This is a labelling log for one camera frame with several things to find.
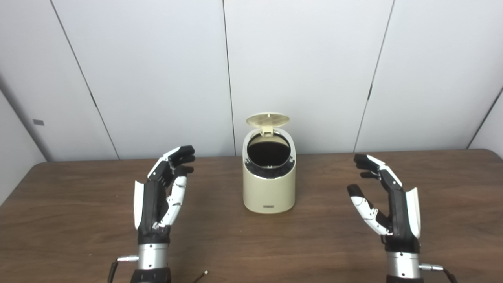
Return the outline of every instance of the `black fingertip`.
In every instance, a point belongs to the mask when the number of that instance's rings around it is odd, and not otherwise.
[[[175,177],[187,177],[187,174],[192,172],[194,172],[194,167],[180,165],[175,169]]]
[[[356,163],[366,163],[369,162],[369,159],[366,154],[355,154],[355,158],[353,159]]]
[[[180,147],[180,153],[182,153],[183,156],[187,155],[193,155],[196,152],[193,146],[182,146]]]
[[[348,186],[348,193],[349,193],[350,197],[353,197],[353,196],[365,197],[363,195],[362,190],[360,189],[360,187],[357,184],[349,185]]]
[[[375,179],[377,179],[379,176],[376,175],[376,174],[374,174],[371,171],[365,171],[365,172],[361,172],[360,173],[360,177],[362,177],[362,178],[375,178]]]
[[[180,163],[189,163],[189,162],[193,162],[194,160],[196,159],[195,156],[191,155],[189,157],[184,157],[182,159],[180,159]]]
[[[356,168],[362,169],[362,170],[370,170],[370,171],[372,171],[374,169],[374,167],[369,166],[368,164],[363,164],[363,163],[357,163]]]

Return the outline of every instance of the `black cable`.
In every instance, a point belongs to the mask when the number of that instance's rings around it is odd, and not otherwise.
[[[451,283],[458,283],[458,281],[456,280],[456,277],[454,276],[454,274],[450,273],[447,269],[444,268],[444,272],[445,272],[445,275],[447,275],[447,278],[449,279],[449,281]]]
[[[117,270],[117,266],[119,265],[119,261],[112,262],[112,266],[110,266],[110,273],[108,273],[108,283],[112,283],[114,280],[115,270]]]

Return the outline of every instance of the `robotic hand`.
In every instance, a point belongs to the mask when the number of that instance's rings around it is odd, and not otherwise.
[[[119,262],[138,262],[131,283],[170,283],[167,248],[171,225],[182,207],[187,174],[194,168],[183,163],[195,160],[192,146],[178,147],[164,154],[147,175],[145,184],[134,184],[134,225],[138,230],[138,255],[121,256],[112,263],[108,283],[112,283]],[[166,189],[173,182],[171,195]]]
[[[442,266],[419,262],[421,217],[417,188],[405,192],[393,171],[370,155],[356,154],[354,161],[357,168],[368,170],[360,173],[362,178],[381,181],[388,193],[389,216],[385,216],[365,198],[358,185],[348,186],[351,201],[361,217],[381,236],[388,258],[386,283],[424,283],[421,270],[444,271],[452,283],[457,283]]]

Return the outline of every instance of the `silver wrist cylinder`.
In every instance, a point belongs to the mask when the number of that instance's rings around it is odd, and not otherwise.
[[[386,252],[388,257],[388,274],[394,277],[421,278],[419,254]]]
[[[168,244],[138,245],[138,269],[167,267]]]

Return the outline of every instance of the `metal connector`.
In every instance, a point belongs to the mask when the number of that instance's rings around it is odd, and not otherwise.
[[[429,263],[421,263],[419,268],[423,271],[444,271],[443,266]]]
[[[127,255],[127,256],[119,256],[117,258],[117,261],[119,261],[119,262],[137,262],[138,259],[139,258],[137,255]]]

